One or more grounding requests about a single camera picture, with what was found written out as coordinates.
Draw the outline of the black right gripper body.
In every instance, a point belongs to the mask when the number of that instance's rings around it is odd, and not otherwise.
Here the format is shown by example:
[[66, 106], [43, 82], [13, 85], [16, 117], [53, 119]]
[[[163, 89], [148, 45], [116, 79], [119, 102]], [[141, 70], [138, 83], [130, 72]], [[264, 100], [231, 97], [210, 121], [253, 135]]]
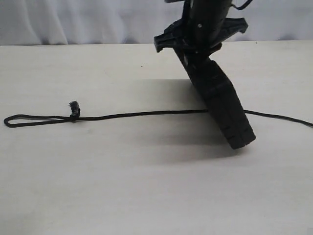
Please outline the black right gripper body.
[[219, 50], [222, 42], [247, 30], [244, 18], [227, 17], [232, 7], [244, 10], [247, 2], [236, 6], [231, 0], [185, 0], [181, 18], [154, 37], [156, 51], [164, 48], [191, 53]]

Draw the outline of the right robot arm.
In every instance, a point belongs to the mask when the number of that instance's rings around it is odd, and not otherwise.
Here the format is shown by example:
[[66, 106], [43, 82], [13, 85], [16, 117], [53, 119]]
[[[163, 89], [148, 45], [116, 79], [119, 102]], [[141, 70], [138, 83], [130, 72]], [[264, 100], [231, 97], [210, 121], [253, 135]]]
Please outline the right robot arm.
[[252, 1], [236, 6], [231, 0], [185, 0], [181, 18], [154, 37], [157, 52], [164, 48], [190, 53], [212, 54], [222, 43], [248, 24], [244, 18], [228, 18], [230, 8], [244, 10]]

